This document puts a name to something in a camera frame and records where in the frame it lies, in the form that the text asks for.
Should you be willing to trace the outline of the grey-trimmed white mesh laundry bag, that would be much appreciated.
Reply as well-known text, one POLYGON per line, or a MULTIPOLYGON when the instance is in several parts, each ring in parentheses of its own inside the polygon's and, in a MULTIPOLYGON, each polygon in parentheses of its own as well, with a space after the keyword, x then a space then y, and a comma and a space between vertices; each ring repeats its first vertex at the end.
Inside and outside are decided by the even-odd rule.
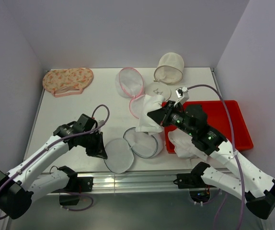
POLYGON ((105 145, 107 169, 115 174, 128 171, 135 157, 151 159, 163 150, 163 140, 159 133, 137 132, 135 127, 127 129, 122 138, 115 138, 105 145))

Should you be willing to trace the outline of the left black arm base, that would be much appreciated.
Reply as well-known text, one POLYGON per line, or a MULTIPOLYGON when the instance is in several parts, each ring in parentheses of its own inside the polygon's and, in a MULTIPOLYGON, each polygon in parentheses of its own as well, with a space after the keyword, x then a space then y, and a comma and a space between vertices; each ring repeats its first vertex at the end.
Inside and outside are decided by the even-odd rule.
POLYGON ((68 209, 69 211, 83 211, 89 209, 94 203, 93 198, 87 194, 87 192, 92 191, 92 186, 93 177, 78 177, 75 180, 73 187, 58 190, 60 193, 65 193, 65 195, 59 195, 59 203, 61 207, 68 209), (71 208, 71 206, 76 206, 80 201, 83 200, 83 198, 87 198, 87 200, 91 201, 91 203, 86 208, 71 208))

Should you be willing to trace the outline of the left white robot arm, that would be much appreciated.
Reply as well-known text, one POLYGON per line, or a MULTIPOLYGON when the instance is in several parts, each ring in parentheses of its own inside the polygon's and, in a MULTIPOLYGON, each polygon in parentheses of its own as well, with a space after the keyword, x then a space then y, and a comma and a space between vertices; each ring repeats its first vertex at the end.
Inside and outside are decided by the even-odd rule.
POLYGON ((0 171, 0 210, 5 217, 21 217, 33 202, 54 191, 79 196, 78 174, 68 166, 58 167, 44 177, 40 174, 74 147, 83 147, 88 156, 106 160, 100 131, 105 123, 82 114, 77 121, 57 127, 45 144, 24 162, 7 172, 0 171))

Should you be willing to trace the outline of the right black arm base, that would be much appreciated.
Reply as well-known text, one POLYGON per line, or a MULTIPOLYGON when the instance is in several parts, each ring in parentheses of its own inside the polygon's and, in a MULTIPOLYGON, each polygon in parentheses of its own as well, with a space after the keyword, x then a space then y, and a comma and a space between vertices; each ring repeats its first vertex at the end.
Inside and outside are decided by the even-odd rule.
POLYGON ((206 203, 210 201, 211 185, 207 185, 201 179, 200 176, 193 173, 179 173, 176 175, 176 179, 173 184, 178 187, 178 189, 188 189, 190 198, 193 202, 206 203))

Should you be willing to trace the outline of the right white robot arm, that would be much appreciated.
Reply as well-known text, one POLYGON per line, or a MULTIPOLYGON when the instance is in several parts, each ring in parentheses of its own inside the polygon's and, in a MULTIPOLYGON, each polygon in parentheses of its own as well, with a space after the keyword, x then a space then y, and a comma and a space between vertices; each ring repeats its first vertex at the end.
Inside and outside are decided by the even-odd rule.
POLYGON ((219 172, 206 162, 198 163, 187 176, 179 176, 186 186, 211 185, 244 201, 260 219, 268 219, 275 208, 275 178, 257 168, 217 129, 207 122, 199 104, 182 108, 167 102, 162 108, 147 112, 162 127, 175 126, 192 138, 192 144, 206 156, 224 165, 233 176, 219 172))

